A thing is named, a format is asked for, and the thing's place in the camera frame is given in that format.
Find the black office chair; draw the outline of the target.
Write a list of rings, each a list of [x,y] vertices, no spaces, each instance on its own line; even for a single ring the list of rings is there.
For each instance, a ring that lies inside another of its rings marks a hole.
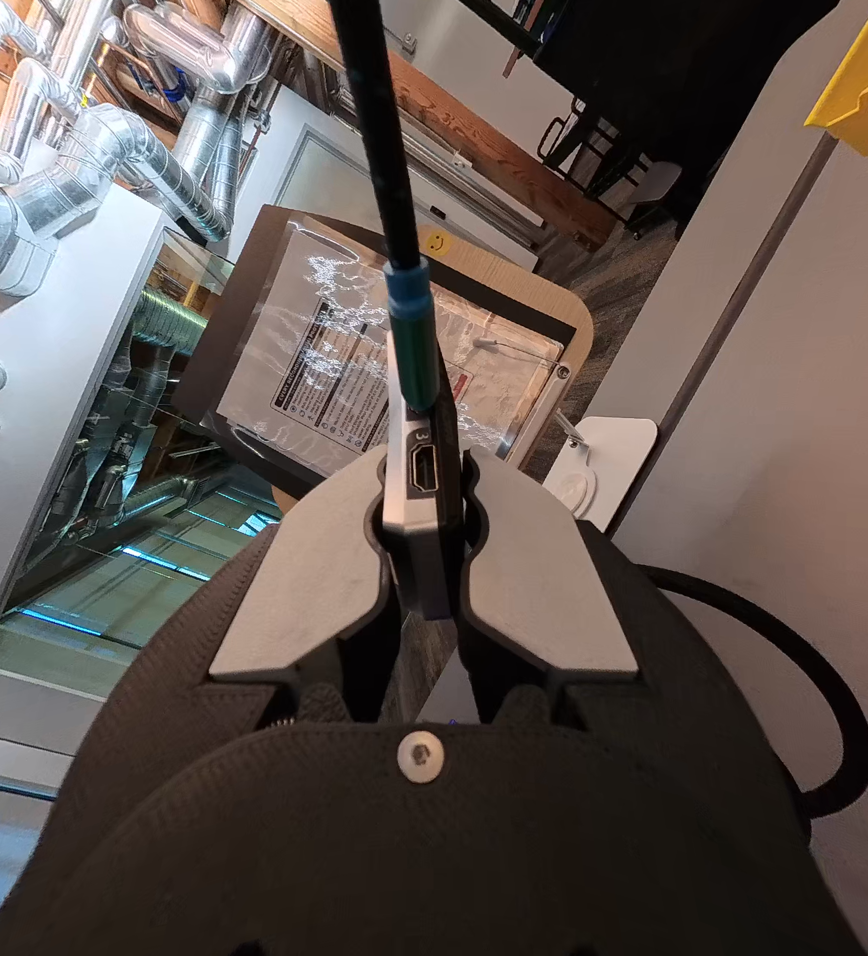
[[[685,223],[779,60],[835,1],[542,2],[529,28],[463,5],[619,133],[677,165],[662,206]]]

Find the silver ventilation ducts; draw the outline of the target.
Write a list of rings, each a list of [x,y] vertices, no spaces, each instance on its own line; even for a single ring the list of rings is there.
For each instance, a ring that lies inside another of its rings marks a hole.
[[[271,71],[273,26],[230,2],[220,30],[189,4],[47,4],[22,18],[0,2],[0,293],[38,290],[58,238],[95,215],[118,178],[154,195],[204,240],[232,230],[242,135],[256,86]],[[180,109],[172,149],[139,114],[96,102],[83,85],[97,47],[148,69],[144,91]]]

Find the wooden beam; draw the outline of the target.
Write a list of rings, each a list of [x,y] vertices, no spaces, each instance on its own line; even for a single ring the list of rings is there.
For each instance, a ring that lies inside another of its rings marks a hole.
[[[281,33],[331,68],[348,66],[328,2],[246,2]],[[452,152],[474,173],[588,250],[603,246],[615,218],[577,187],[568,185],[535,156],[472,111],[452,92],[397,52],[388,52],[395,99],[402,113]]]

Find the white sign stand base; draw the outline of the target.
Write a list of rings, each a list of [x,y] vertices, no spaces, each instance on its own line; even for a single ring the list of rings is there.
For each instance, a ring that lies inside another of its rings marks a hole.
[[[543,487],[574,519],[607,532],[658,438],[648,419],[592,416],[571,424],[557,411],[565,443]]]

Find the instruction sheet in acrylic cover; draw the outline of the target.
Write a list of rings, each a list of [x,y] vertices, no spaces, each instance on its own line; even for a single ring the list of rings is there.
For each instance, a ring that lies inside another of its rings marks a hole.
[[[261,438],[328,477],[387,440],[386,257],[310,225],[287,239],[216,411],[241,441]],[[551,373],[566,375],[564,348],[430,280],[461,447],[503,459]]]

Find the laminated instruction sheet stand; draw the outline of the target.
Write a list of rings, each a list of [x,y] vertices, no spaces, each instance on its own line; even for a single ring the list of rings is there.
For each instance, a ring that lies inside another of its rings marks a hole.
[[[184,419],[210,433],[238,464],[285,495],[299,499],[321,484],[324,477],[261,438],[241,441],[234,426],[216,411],[282,264],[287,230],[294,225],[310,225],[318,234],[337,235],[345,247],[385,253],[380,233],[322,215],[263,206],[176,387],[173,403]],[[524,470],[592,350],[595,324],[590,311],[574,293],[459,237],[450,257],[428,261],[436,285],[517,326],[543,334],[564,348],[559,364],[567,367],[566,375],[551,373],[551,384],[542,389],[511,448],[499,453],[509,464]]]

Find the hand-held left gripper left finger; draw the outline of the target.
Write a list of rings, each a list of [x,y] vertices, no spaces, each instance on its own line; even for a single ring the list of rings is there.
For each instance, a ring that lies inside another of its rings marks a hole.
[[[282,520],[209,668],[221,684],[332,685],[354,718],[380,716],[402,608],[376,529],[385,450],[319,484]]]

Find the black and silver hdmi hub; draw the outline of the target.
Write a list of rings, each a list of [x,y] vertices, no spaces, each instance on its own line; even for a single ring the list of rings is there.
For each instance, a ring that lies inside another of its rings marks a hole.
[[[457,613],[464,562],[462,452],[445,367],[424,412],[402,394],[394,337],[387,336],[389,428],[381,512],[382,543],[404,610],[427,620]]]

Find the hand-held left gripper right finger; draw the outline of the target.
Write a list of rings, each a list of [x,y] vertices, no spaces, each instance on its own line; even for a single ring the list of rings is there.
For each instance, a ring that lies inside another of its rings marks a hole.
[[[514,687],[556,705],[568,687],[640,675],[630,641],[570,510],[481,447],[464,452],[458,653],[478,716]]]

